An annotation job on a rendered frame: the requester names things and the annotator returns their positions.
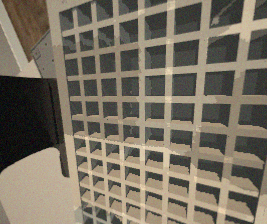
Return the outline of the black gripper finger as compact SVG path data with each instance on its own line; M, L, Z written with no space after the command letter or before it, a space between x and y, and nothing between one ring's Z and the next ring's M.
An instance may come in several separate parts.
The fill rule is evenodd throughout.
M57 78L0 75L0 174L51 147L59 150L62 175L69 178Z

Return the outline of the grey flat base plate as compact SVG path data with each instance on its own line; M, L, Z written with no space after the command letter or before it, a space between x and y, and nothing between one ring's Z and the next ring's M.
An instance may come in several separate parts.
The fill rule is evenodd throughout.
M50 28L30 49L41 78L57 78Z

